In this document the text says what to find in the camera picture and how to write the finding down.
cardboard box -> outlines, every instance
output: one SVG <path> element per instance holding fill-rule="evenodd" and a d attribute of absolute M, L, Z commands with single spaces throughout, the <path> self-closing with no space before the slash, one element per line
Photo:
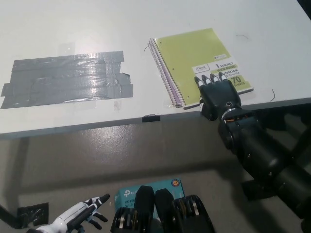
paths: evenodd
<path fill-rule="evenodd" d="M 166 188 L 173 195 L 174 199 L 183 198 L 184 190 L 181 184 L 180 179 L 170 179 L 165 181 L 158 181 L 153 183 L 146 183 L 137 186 L 132 186 L 128 188 L 120 189 L 115 195 L 115 208 L 116 210 L 120 207 L 129 207 L 133 208 L 135 203 L 135 197 L 140 186 L 151 186 L 156 193 L 157 190 Z M 156 207 L 154 210 L 154 218 L 158 218 Z"/>

floor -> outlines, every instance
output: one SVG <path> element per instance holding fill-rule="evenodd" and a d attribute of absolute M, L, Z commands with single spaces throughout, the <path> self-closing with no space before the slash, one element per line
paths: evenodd
<path fill-rule="evenodd" d="M 204 118 L 94 129 L 0 141 L 0 204 L 50 203 L 50 222 L 75 203 L 110 193 L 101 207 L 109 222 L 122 187 L 180 178 L 185 195 L 197 194 L 219 233 L 298 233 L 300 220 L 278 198 L 248 202 L 249 180 Z M 99 232 L 88 223 L 86 233 Z M 0 222 L 1 232 L 24 233 Z"/>

gray duct tape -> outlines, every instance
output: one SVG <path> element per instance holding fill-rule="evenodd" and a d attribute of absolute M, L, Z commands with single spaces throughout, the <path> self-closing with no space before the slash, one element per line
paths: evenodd
<path fill-rule="evenodd" d="M 99 52 L 99 53 L 79 54 L 63 57 L 17 60 L 14 61 L 12 72 L 31 70 L 31 69 L 56 68 L 56 67 L 69 68 L 80 66 L 92 66 L 98 64 L 120 63 L 120 62 L 124 62 L 123 51 Z"/>
<path fill-rule="evenodd" d="M 133 97 L 132 84 L 5 97 L 1 109 L 129 97 Z"/>
<path fill-rule="evenodd" d="M 2 89 L 1 96 L 21 95 L 29 93 L 31 87 L 40 80 L 71 79 L 74 77 L 86 77 L 91 80 L 96 76 L 113 76 L 120 73 L 120 63 L 102 64 L 94 67 L 78 67 L 74 70 L 64 68 L 48 68 L 13 72 L 11 82 L 6 83 Z"/>
<path fill-rule="evenodd" d="M 133 97 L 122 61 L 122 51 L 15 61 L 1 108 Z"/>
<path fill-rule="evenodd" d="M 109 76 L 94 75 L 70 78 L 46 77 L 33 80 L 33 82 L 6 83 L 1 96 L 18 96 L 29 93 L 45 93 L 51 91 L 79 90 L 100 86 L 129 85 L 128 74 L 112 74 Z"/>

green notebook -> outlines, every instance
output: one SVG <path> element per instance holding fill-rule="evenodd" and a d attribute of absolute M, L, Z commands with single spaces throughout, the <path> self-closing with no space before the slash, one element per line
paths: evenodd
<path fill-rule="evenodd" d="M 149 47 L 176 107 L 199 104 L 194 77 L 203 74 L 225 73 L 240 94 L 253 90 L 212 28 L 151 39 Z"/>

robotic hand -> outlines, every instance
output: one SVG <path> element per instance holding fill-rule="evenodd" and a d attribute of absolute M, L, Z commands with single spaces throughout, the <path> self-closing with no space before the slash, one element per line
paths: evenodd
<path fill-rule="evenodd" d="M 222 119 L 228 112 L 241 109 L 240 97 L 227 77 L 219 72 L 219 78 L 211 74 L 195 77 L 200 93 L 202 114 L 209 120 Z"/>
<path fill-rule="evenodd" d="M 102 197 L 79 202 L 61 214 L 52 224 L 39 227 L 36 230 L 30 229 L 27 233 L 71 233 L 73 230 L 77 230 L 78 233 L 84 233 L 84 228 L 81 225 L 84 221 L 89 222 L 98 230 L 101 230 L 101 225 L 93 217 L 97 217 L 103 222 L 108 221 L 97 210 L 109 197 L 109 194 L 105 194 Z"/>

